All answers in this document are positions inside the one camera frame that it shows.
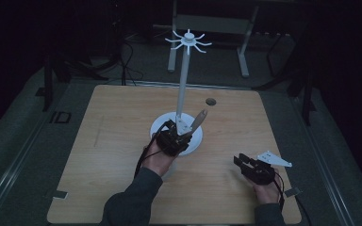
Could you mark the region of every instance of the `wooden table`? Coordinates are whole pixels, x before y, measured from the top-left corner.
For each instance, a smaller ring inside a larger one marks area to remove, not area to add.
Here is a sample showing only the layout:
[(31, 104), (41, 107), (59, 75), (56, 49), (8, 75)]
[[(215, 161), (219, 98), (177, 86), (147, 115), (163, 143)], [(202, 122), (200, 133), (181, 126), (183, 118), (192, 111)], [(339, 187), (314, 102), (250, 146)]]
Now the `wooden table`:
[[(58, 185), (68, 192), (53, 199), (51, 223), (96, 223), (107, 199), (132, 182), (153, 121), (175, 111), (177, 88), (97, 86)], [(217, 104), (209, 106), (206, 98)], [(208, 109), (198, 149), (176, 159), (176, 169), (160, 188), (152, 208), (153, 224), (243, 224), (254, 222), (255, 193), (233, 163), (233, 156), (279, 154), (257, 92), (187, 89), (183, 112), (195, 117)], [(286, 171), (277, 167), (286, 189)], [(301, 214), (286, 199), (286, 223)]]

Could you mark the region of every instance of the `dark sleeve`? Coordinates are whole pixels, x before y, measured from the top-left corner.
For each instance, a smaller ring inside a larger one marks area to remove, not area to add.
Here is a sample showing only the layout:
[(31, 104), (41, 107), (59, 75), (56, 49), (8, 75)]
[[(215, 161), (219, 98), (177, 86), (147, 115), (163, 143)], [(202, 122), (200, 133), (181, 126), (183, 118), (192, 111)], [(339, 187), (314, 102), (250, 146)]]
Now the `dark sleeve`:
[(100, 225), (148, 225), (152, 201), (162, 184), (155, 172), (141, 168), (125, 192), (117, 193), (107, 201)]
[(255, 225), (283, 226), (286, 225), (277, 203), (262, 204), (255, 209)]

